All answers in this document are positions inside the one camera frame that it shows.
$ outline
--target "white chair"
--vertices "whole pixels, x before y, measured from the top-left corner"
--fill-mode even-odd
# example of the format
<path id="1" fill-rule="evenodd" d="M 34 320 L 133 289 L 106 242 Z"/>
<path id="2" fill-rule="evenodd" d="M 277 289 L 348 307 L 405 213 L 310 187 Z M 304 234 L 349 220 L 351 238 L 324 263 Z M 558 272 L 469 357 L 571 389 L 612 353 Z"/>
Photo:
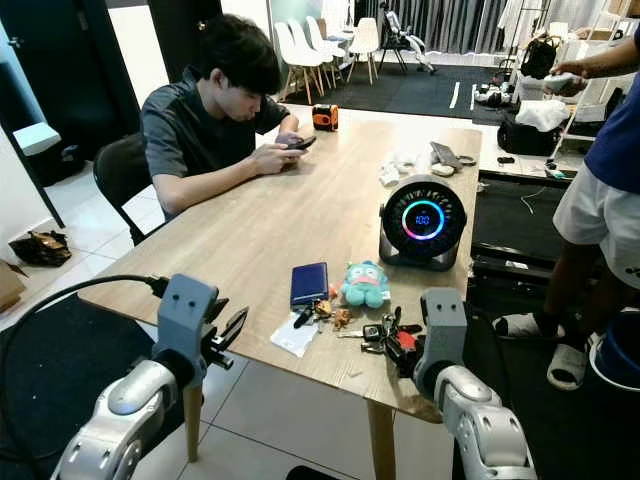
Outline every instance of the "white chair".
<path id="1" fill-rule="evenodd" d="M 300 55 L 304 55 L 305 57 L 319 57 L 321 65 L 324 65 L 325 63 L 331 62 L 333 60 L 333 56 L 330 53 L 320 52 L 314 50 L 309 46 L 309 44 L 307 43 L 307 37 L 304 36 L 302 26 L 300 25 L 300 23 L 298 23 L 297 20 L 290 18 L 288 23 L 289 28 L 291 28 L 291 33 L 293 34 L 293 41 Z M 327 79 L 327 83 L 329 83 L 329 77 L 327 76 L 326 70 L 324 74 L 325 78 Z M 320 80 L 320 90 L 322 92 L 322 95 L 324 95 L 324 86 L 322 84 L 322 74 L 320 73 L 320 67 L 318 67 L 318 79 Z"/>
<path id="2" fill-rule="evenodd" d="M 307 16 L 307 25 L 309 26 L 309 35 L 311 37 L 311 45 L 313 48 L 319 52 L 329 53 L 333 57 L 333 61 L 331 62 L 331 77 L 333 79 L 333 88 L 336 88 L 336 62 L 338 59 L 344 58 L 344 49 L 338 46 L 339 42 L 330 42 L 322 38 L 318 22 L 312 16 Z M 342 79 L 342 74 L 340 73 L 339 68 L 338 74 Z"/>
<path id="3" fill-rule="evenodd" d="M 378 71 L 376 70 L 376 64 L 373 61 L 373 52 L 378 50 L 380 40 L 378 39 L 378 26 L 374 18 L 361 18 L 356 28 L 356 34 L 353 37 L 353 43 L 349 47 L 349 52 L 355 54 L 351 69 L 349 70 L 349 76 L 347 77 L 347 83 L 351 78 L 351 72 L 358 62 L 360 55 L 367 55 L 367 66 L 369 67 L 369 83 L 373 85 L 373 79 L 371 78 L 371 65 L 373 64 L 373 71 L 378 78 Z"/>
<path id="4" fill-rule="evenodd" d="M 292 78 L 295 78 L 296 87 L 298 86 L 298 77 L 296 76 L 296 74 L 302 71 L 302 75 L 304 76 L 304 84 L 307 89 L 307 100 L 309 101 L 309 105 L 311 105 L 311 92 L 309 90 L 307 69 L 309 69 L 309 73 L 311 74 L 311 78 L 313 78 L 313 82 L 318 89 L 318 93 L 320 93 L 320 86 L 318 85 L 318 80 L 313 73 L 313 68 L 322 63 L 322 58 L 320 58 L 318 55 L 305 57 L 304 55 L 300 54 L 300 52 L 296 49 L 293 37 L 291 36 L 291 31 L 289 30 L 289 27 L 286 23 L 276 22 L 273 27 L 275 28 L 276 35 L 278 37 L 278 47 L 280 49 L 282 60 L 284 60 L 287 65 L 289 65 L 289 73 L 287 75 L 287 82 L 284 86 L 284 92 L 282 93 L 282 100 L 287 98 L 287 92 L 289 90 L 289 84 L 291 83 Z"/>

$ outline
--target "blue wallet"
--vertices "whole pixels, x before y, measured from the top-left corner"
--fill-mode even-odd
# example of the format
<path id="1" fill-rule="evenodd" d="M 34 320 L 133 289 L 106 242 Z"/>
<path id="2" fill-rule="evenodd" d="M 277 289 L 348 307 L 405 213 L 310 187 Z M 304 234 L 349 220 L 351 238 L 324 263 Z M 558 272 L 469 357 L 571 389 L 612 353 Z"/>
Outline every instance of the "blue wallet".
<path id="1" fill-rule="evenodd" d="M 302 307 L 314 300 L 329 298 L 327 263 L 312 263 L 293 267 L 291 271 L 291 306 Z"/>

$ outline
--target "slipper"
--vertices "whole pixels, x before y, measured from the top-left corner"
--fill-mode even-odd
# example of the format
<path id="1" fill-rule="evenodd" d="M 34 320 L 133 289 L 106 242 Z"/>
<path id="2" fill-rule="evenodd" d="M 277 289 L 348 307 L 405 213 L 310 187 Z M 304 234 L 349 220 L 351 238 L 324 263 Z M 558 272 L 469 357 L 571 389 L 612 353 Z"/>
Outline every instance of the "slipper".
<path id="1" fill-rule="evenodd" d="M 504 323 L 506 322 L 507 334 L 504 335 Z M 514 313 L 504 315 L 492 322 L 493 329 L 498 335 L 506 338 L 523 338 L 523 337 L 544 337 L 538 328 L 533 313 Z M 562 338 L 565 335 L 562 325 L 558 325 L 555 336 L 548 338 Z"/>
<path id="2" fill-rule="evenodd" d="M 587 354 L 563 343 L 556 347 L 547 369 L 547 380 L 558 390 L 571 392 L 580 388 L 587 367 Z M 559 380 L 557 376 L 572 380 Z"/>

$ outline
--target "cyan plush toy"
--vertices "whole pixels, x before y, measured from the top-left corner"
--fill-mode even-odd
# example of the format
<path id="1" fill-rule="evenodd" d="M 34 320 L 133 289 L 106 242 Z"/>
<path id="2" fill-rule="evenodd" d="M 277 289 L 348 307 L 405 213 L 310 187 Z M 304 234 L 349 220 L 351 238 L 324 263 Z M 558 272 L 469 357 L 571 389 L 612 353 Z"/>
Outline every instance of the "cyan plush toy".
<path id="1" fill-rule="evenodd" d="M 349 305 L 366 304 L 380 308 L 389 298 L 389 283 L 384 270 L 370 260 L 350 264 L 340 291 Z"/>

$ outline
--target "white wire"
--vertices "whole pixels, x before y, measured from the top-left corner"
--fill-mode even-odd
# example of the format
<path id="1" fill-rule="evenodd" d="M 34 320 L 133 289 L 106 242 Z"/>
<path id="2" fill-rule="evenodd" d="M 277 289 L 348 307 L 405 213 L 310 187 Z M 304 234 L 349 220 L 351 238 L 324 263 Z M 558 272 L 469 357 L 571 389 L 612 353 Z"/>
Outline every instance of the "white wire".
<path id="1" fill-rule="evenodd" d="M 529 213 L 531 213 L 531 215 L 533 215 L 533 208 L 531 208 L 531 205 L 529 205 L 529 202 L 527 202 L 525 199 L 526 198 L 533 198 L 533 197 L 537 197 L 538 195 L 540 195 L 542 192 L 544 192 L 547 189 L 547 187 L 542 187 L 540 190 L 538 190 L 536 193 L 532 193 L 531 195 L 523 195 L 522 197 L 520 197 L 520 201 L 522 203 L 524 203 L 527 208 L 529 209 Z"/>

